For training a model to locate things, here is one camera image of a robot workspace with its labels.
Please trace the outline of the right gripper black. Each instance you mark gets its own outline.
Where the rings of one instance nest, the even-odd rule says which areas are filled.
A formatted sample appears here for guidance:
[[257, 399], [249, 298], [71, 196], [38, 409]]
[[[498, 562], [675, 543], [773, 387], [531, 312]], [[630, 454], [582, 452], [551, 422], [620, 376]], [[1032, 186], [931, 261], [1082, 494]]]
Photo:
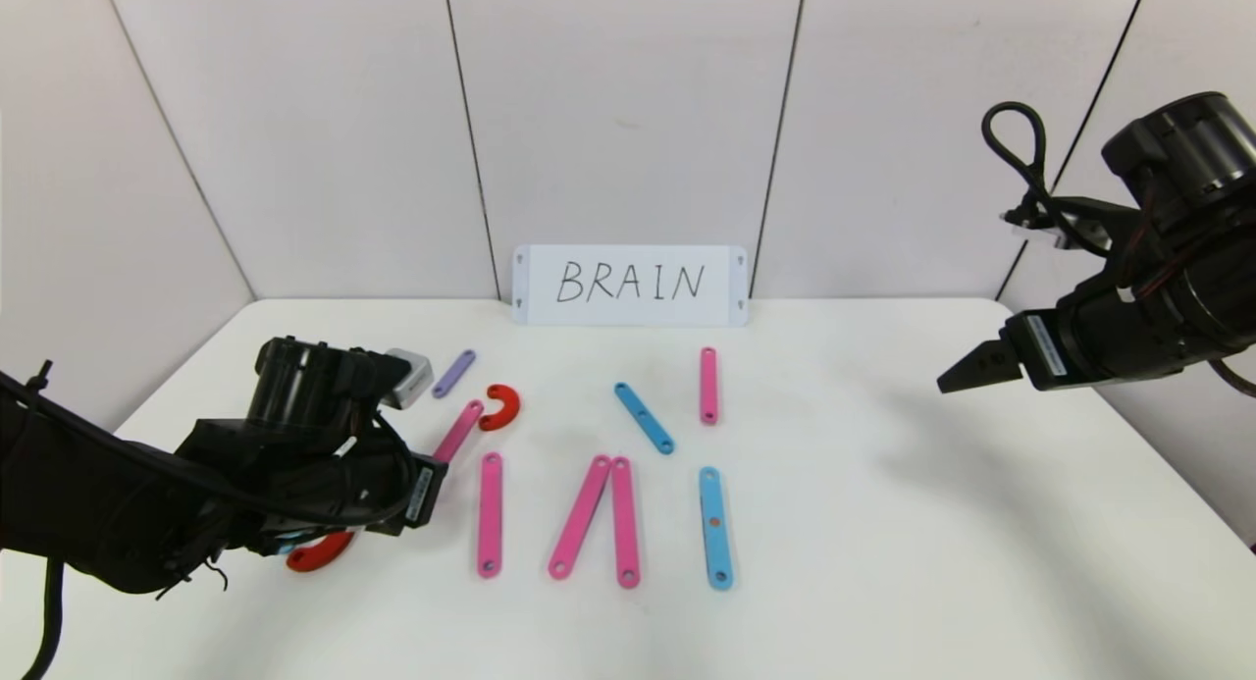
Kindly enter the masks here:
[[936, 380], [942, 393], [1022, 380], [1041, 391], [1143, 380], [1156, 365], [1156, 307], [1122, 300], [1112, 287], [1075, 287], [1050, 309], [1006, 322]]

